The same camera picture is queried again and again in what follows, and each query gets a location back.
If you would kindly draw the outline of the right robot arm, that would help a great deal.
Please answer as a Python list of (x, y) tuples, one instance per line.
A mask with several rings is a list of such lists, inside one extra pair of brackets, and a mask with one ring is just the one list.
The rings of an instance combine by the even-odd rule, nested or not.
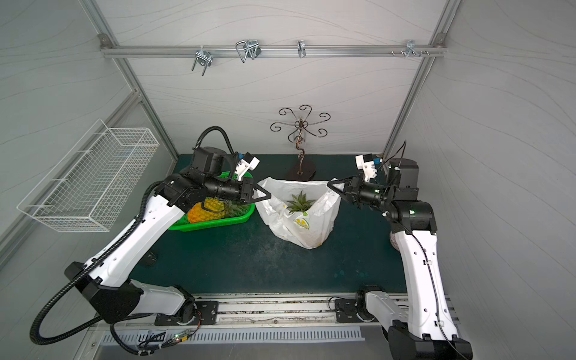
[(434, 210), (418, 198), (418, 164), (373, 154), (356, 156), (355, 164), (357, 175), (331, 180), (328, 188), (348, 203), (380, 212), (390, 223), (408, 296), (403, 311), (382, 288), (363, 286), (356, 294), (356, 316), (380, 324), (393, 359), (472, 359), (472, 346), (459, 335), (449, 312)]

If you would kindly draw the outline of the white plastic bag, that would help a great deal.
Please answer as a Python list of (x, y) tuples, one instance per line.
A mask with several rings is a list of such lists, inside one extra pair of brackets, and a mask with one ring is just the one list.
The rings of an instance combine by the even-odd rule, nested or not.
[(271, 177), (258, 182), (271, 198), (258, 202), (262, 221), (280, 239), (305, 249), (321, 246), (338, 216), (341, 198), (327, 181), (287, 181)]

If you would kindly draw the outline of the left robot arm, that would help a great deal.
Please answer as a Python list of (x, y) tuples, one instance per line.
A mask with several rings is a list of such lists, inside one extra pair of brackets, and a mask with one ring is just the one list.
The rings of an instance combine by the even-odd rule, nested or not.
[(145, 196), (144, 213), (133, 220), (95, 258), (70, 265), (65, 274), (79, 275), (76, 288), (97, 314), (109, 324), (131, 315), (163, 314), (189, 323), (194, 297), (180, 286), (155, 286), (129, 278), (130, 273), (157, 240), (196, 204), (206, 199), (254, 204), (271, 194), (246, 173), (259, 159), (252, 154), (227, 154), (217, 148), (198, 148), (190, 166), (174, 173)]

